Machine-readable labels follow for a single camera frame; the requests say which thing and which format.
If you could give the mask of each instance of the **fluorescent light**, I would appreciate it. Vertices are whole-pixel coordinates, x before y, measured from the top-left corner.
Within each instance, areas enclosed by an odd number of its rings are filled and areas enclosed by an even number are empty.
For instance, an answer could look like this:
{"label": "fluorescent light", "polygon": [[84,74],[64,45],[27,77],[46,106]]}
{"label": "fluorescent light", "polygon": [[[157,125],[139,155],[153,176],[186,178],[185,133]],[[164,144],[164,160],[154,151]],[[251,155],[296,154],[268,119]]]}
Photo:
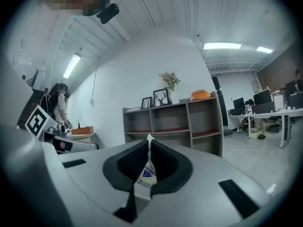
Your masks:
{"label": "fluorescent light", "polygon": [[66,68],[66,70],[64,72],[64,75],[63,75],[64,78],[68,78],[70,76],[72,70],[75,68],[75,66],[77,65],[77,63],[78,63],[78,61],[80,59],[81,59],[81,56],[79,54],[77,54],[77,53],[75,53],[72,56],[70,62],[67,65],[67,68]]}
{"label": "fluorescent light", "polygon": [[265,53],[268,53],[268,54],[273,52],[273,50],[270,50],[270,49],[267,49],[267,48],[264,48],[264,47],[261,47],[261,46],[259,46],[257,51],[262,51],[262,52],[265,52]]}
{"label": "fluorescent light", "polygon": [[240,49],[242,44],[235,43],[205,43],[203,50],[210,49]]}

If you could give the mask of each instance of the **flower vase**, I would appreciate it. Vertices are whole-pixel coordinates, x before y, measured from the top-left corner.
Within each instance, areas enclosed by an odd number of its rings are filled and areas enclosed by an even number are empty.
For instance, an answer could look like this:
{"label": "flower vase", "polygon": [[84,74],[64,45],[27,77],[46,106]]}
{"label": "flower vase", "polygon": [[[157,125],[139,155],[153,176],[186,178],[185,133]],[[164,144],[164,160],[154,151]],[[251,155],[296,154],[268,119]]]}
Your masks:
{"label": "flower vase", "polygon": [[169,101],[172,104],[179,104],[180,101],[179,101],[178,94],[172,89],[168,89],[168,92],[169,92]]}

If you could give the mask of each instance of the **woman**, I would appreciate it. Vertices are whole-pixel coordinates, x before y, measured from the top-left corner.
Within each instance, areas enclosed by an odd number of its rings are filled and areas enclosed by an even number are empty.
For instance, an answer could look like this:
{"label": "woman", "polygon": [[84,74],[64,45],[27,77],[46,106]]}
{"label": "woman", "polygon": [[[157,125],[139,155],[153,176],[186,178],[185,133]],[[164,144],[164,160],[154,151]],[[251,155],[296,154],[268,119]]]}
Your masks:
{"label": "woman", "polygon": [[66,118],[66,104],[64,95],[67,94],[68,87],[64,83],[57,83],[51,90],[50,102],[53,108],[54,119],[60,124],[70,127],[70,123]]}
{"label": "woman", "polygon": [[[245,113],[251,112],[251,106],[253,106],[253,105],[254,105],[254,101],[252,99],[250,99],[249,101],[246,101],[245,102],[245,110],[246,110]],[[243,119],[243,121],[241,123],[241,127],[237,129],[237,133],[242,132],[242,129],[244,129],[244,126],[246,123],[249,123],[247,118]],[[252,121],[250,121],[250,127],[251,128],[253,127]]]}

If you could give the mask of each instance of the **long dark hair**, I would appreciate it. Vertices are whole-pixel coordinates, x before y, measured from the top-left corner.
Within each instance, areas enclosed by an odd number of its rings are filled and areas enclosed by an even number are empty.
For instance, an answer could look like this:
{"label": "long dark hair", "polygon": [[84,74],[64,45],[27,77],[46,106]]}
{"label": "long dark hair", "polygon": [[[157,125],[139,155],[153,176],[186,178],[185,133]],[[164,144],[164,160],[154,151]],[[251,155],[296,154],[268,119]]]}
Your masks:
{"label": "long dark hair", "polygon": [[56,83],[52,90],[49,93],[49,96],[51,96],[50,98],[50,102],[52,105],[52,108],[54,109],[57,104],[58,104],[58,96],[59,96],[59,90],[65,88],[66,91],[68,91],[68,86],[64,83]]}

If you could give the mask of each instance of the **ceiling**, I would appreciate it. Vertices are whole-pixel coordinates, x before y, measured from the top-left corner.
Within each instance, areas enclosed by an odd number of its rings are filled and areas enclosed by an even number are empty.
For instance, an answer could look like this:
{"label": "ceiling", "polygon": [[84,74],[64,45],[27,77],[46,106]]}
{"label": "ceiling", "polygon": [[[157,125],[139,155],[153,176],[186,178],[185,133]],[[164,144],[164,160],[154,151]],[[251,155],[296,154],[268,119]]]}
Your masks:
{"label": "ceiling", "polygon": [[[286,10],[275,0],[111,0],[120,13],[106,25],[96,16],[72,17],[38,7],[28,36],[31,49],[21,59],[45,62],[48,83],[62,80],[75,52],[82,55],[68,79],[75,84],[91,73],[108,48],[153,26],[176,21],[191,37],[212,75],[258,71],[279,56],[296,33]],[[205,42],[240,43],[239,50],[203,50]],[[263,46],[271,54],[257,52]]]}

